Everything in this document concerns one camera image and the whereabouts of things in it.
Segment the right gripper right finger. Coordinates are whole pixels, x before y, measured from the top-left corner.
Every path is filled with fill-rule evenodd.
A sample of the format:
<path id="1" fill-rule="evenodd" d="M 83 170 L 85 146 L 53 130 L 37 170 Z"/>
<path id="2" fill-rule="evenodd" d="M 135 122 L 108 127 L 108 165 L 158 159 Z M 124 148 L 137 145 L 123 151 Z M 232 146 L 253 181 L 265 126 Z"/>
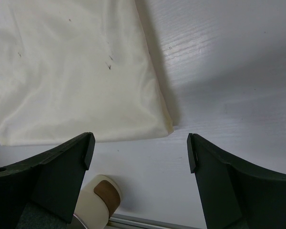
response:
<path id="1" fill-rule="evenodd" d="M 286 174 L 228 153 L 198 134 L 187 149 L 209 229 L 286 229 Z"/>

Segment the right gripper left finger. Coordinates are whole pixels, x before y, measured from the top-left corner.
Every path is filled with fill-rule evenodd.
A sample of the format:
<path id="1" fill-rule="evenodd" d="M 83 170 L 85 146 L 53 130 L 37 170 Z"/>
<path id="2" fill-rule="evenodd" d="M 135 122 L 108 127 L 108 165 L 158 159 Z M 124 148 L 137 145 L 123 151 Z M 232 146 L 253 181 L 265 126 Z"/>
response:
<path id="1" fill-rule="evenodd" d="M 95 138 L 80 134 L 0 167 L 0 229 L 65 229 L 71 223 Z"/>

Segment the metal cup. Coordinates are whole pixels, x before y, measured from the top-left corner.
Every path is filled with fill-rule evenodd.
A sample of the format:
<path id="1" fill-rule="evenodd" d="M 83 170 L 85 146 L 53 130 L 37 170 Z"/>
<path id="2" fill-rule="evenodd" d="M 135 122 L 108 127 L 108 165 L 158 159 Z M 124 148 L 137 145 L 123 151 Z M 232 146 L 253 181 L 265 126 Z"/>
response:
<path id="1" fill-rule="evenodd" d="M 118 185 L 105 175 L 97 175 L 80 191 L 73 218 L 83 229 L 103 229 L 121 201 Z"/>

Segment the cream cloth napkin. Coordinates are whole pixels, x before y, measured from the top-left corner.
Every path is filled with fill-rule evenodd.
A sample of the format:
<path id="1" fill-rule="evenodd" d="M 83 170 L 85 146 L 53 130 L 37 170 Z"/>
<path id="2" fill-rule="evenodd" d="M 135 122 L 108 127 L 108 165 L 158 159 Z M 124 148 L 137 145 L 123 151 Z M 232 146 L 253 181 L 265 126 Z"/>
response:
<path id="1" fill-rule="evenodd" d="M 0 144 L 166 137 L 133 0 L 0 0 Z"/>

